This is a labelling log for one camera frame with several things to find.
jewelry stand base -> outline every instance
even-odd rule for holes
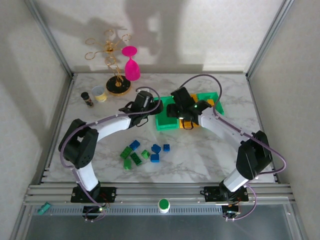
[[[120,86],[117,86],[117,84],[119,84],[117,82],[117,76],[113,76],[111,77],[107,82],[106,82],[106,89],[108,90],[108,92],[112,95],[115,96],[120,96],[120,95],[124,95],[126,94],[130,88],[131,88],[131,82],[126,79],[125,76],[122,76],[123,81],[121,82]]]

gold jewelry stand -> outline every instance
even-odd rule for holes
[[[117,45],[122,41],[122,42],[127,42],[129,41],[132,37],[130,34],[125,34],[121,37],[119,41],[116,43],[113,43],[110,40],[110,37],[114,34],[115,32],[112,29],[109,29],[104,32],[104,35],[107,36],[107,39],[105,41],[105,44],[103,45],[102,43],[96,41],[94,38],[88,38],[85,41],[85,44],[87,45],[94,45],[97,44],[100,47],[102,47],[102,51],[96,51],[96,52],[88,52],[85,54],[84,58],[86,60],[92,60],[96,57],[96,54],[98,53],[106,53],[107,57],[104,59],[104,63],[110,68],[114,76],[111,77],[107,82],[106,82],[106,89],[109,91],[110,94],[112,95],[123,95],[126,94],[131,87],[131,83],[129,80],[126,79],[125,76],[121,75],[121,70],[118,66],[117,59],[114,55],[115,51],[122,50],[121,48],[117,48]]]

white wall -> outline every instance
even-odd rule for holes
[[[0,239],[7,240],[51,140],[66,74],[24,2],[0,2]]]
[[[320,239],[320,1],[296,0],[251,79],[270,144],[287,159],[307,234]]]
[[[106,71],[85,60],[116,29],[132,34],[143,72],[246,71],[282,0],[36,0],[74,72]],[[118,52],[121,66],[127,57]]]

green tray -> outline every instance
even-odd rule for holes
[[[207,101],[208,99],[213,99],[214,103],[216,103],[216,101],[218,99],[218,94],[216,92],[198,93],[197,98],[198,98],[198,101],[199,100]],[[162,96],[161,100],[163,103],[163,111],[161,113],[155,115],[156,129],[158,131],[178,129],[179,128],[179,119],[174,118],[174,117],[167,117],[167,105],[174,104],[175,103],[174,99],[172,98],[172,96]],[[220,102],[217,104],[216,110],[221,115],[225,114]]]

yellow cup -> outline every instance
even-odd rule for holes
[[[94,88],[92,88],[92,95],[94,96],[95,100],[100,103],[107,100],[106,91],[103,86],[95,86]]]

